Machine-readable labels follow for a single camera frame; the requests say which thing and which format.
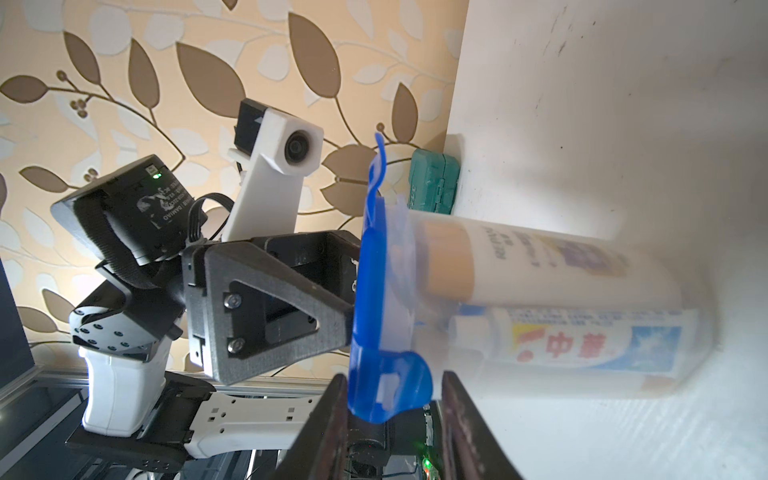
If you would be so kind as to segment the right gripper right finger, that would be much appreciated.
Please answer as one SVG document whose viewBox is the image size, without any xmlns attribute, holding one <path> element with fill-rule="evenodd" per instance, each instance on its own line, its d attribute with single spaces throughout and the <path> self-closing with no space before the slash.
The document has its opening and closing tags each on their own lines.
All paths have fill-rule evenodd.
<svg viewBox="0 0 768 480">
<path fill-rule="evenodd" d="M 522 480 L 453 371 L 442 377 L 443 479 Z"/>
</svg>

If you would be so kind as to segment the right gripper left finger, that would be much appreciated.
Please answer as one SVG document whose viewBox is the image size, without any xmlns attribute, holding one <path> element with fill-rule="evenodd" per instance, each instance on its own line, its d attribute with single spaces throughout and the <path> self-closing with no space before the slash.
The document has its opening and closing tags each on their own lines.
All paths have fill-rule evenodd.
<svg viewBox="0 0 768 480">
<path fill-rule="evenodd" d="M 283 461 L 272 474 L 279 480 L 343 479 L 347 461 L 348 381 L 329 383 Z"/>
</svg>

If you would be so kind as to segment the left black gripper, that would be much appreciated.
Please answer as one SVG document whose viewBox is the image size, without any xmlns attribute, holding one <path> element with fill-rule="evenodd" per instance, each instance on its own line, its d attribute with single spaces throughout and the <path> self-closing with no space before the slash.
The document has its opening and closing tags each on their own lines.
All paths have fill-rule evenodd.
<svg viewBox="0 0 768 480">
<path fill-rule="evenodd" d="M 76 345 L 148 360 L 161 341 L 181 336 L 185 304 L 190 362 L 226 385 L 350 345 L 355 235 L 203 241 L 184 250 L 193 202 L 149 155 L 52 205 L 104 278 L 69 315 Z"/>
</svg>

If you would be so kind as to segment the blue lid of cup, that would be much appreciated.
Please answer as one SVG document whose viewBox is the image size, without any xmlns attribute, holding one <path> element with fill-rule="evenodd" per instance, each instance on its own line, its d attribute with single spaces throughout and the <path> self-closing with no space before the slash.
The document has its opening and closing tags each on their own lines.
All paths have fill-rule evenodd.
<svg viewBox="0 0 768 480">
<path fill-rule="evenodd" d="M 348 408 L 381 424 L 432 400 L 433 379 L 415 351 L 416 241 L 407 205 L 379 195 L 388 160 L 386 140 L 375 134 L 364 200 L 349 363 Z"/>
</svg>

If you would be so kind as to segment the clear toiletry cup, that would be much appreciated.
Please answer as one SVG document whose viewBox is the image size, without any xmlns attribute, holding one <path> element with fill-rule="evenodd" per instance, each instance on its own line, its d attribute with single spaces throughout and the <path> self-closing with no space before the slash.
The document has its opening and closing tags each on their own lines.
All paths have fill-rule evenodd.
<svg viewBox="0 0 768 480">
<path fill-rule="evenodd" d="M 648 398 L 703 362 L 696 289 L 612 242 L 414 211 L 386 224 L 382 345 L 475 394 Z"/>
</svg>

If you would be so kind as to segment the small toothpaste tube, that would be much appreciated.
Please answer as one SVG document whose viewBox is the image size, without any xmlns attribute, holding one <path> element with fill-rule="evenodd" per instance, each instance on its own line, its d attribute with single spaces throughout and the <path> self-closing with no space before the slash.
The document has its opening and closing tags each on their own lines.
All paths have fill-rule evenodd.
<svg viewBox="0 0 768 480">
<path fill-rule="evenodd" d="M 496 363 L 675 377 L 699 311 L 486 308 L 448 324 L 451 344 Z"/>
</svg>

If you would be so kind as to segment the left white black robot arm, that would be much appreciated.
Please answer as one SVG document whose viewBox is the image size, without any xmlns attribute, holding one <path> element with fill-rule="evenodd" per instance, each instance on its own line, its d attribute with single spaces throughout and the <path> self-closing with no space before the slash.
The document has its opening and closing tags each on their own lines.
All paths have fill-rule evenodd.
<svg viewBox="0 0 768 480">
<path fill-rule="evenodd" d="M 228 212 L 218 241 L 203 235 L 204 199 L 153 155 L 53 204 L 104 278 L 69 317 L 89 387 L 70 448 L 170 477 L 299 427 L 311 403 L 240 399 L 216 384 L 351 342 L 359 240 L 295 231 L 317 166 L 254 155 L 236 199 L 211 195 Z"/>
</svg>

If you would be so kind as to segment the green plastic tool case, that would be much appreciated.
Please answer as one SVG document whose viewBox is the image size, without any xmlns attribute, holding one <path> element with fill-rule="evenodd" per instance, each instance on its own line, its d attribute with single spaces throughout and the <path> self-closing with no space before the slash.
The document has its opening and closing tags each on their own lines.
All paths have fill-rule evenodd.
<svg viewBox="0 0 768 480">
<path fill-rule="evenodd" d="M 459 161 L 442 153 L 416 149 L 409 171 L 408 208 L 450 214 L 460 175 Z"/>
</svg>

